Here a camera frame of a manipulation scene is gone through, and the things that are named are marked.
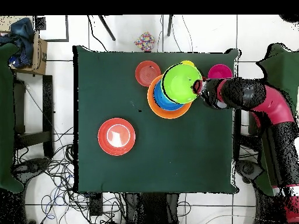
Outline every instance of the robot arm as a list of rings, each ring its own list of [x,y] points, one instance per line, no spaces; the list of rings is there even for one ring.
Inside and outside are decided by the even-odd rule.
[[[294,145],[298,127],[281,93],[265,85],[263,79],[242,78],[197,81],[193,90],[215,109],[221,102],[227,107],[267,114],[271,121],[268,143],[277,179],[273,191],[286,199],[288,222],[299,222],[299,162]]]

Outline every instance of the blue bowl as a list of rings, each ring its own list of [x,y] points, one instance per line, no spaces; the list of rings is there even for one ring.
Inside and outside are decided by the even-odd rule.
[[[178,104],[175,102],[172,102],[170,100],[168,100],[161,89],[161,80],[155,85],[154,88],[154,99],[156,104],[167,111],[175,111],[177,109],[180,109],[182,106],[184,106],[184,104]]]

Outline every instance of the blue cloth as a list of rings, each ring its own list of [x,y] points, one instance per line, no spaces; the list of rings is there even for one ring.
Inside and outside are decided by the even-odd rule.
[[[11,24],[11,32],[0,36],[0,46],[5,43],[14,43],[19,51],[14,54],[9,62],[15,68],[32,65],[34,30],[28,17]]]

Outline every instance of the cardboard box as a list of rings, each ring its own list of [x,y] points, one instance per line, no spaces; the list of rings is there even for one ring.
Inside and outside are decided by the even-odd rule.
[[[11,24],[25,17],[30,16],[1,16],[0,32],[10,33]],[[36,31],[33,38],[32,66],[25,66],[22,69],[16,69],[11,65],[11,68],[18,73],[45,75],[47,64],[47,45],[48,43],[39,37],[39,31]]]
[[[22,69],[11,68],[18,73],[45,75],[47,65],[48,43],[39,37],[39,31],[34,34],[32,66],[25,66]]]

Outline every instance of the orange plate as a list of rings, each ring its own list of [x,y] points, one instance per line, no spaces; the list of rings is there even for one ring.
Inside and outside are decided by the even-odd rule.
[[[122,118],[111,118],[101,125],[98,142],[106,153],[115,156],[123,155],[134,146],[134,128]]]
[[[156,77],[150,84],[150,86],[147,90],[148,104],[149,104],[151,110],[161,118],[167,118],[169,120],[171,120],[173,118],[178,118],[178,117],[182,116],[185,112],[188,111],[192,102],[184,104],[184,106],[182,106],[180,109],[177,109],[175,111],[166,111],[166,110],[160,108],[156,104],[155,99],[154,99],[154,88],[155,88],[155,85],[162,79],[162,77],[163,77],[163,75]]]

